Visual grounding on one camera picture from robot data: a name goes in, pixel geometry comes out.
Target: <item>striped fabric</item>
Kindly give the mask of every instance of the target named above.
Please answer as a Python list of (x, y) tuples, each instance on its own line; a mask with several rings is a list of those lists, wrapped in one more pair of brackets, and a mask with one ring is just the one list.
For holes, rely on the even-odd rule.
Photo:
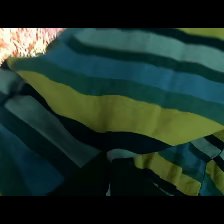
[(3, 109), (78, 168), (103, 151), (168, 194), (223, 195), (223, 38), (223, 28), (67, 29), (47, 54), (8, 59), (44, 103), (15, 96)]

